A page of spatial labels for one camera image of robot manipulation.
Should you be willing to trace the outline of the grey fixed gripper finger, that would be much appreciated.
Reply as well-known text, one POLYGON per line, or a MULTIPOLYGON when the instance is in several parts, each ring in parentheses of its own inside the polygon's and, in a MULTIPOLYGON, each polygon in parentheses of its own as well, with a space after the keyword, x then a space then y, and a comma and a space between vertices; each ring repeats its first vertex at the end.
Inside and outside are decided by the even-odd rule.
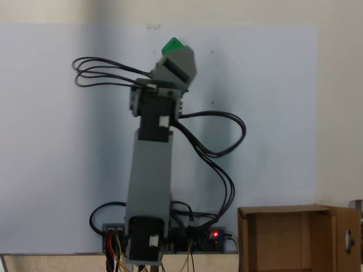
POLYGON ((191 82, 197 74, 194 51, 184 46, 166 53, 166 69, 182 82, 191 82))

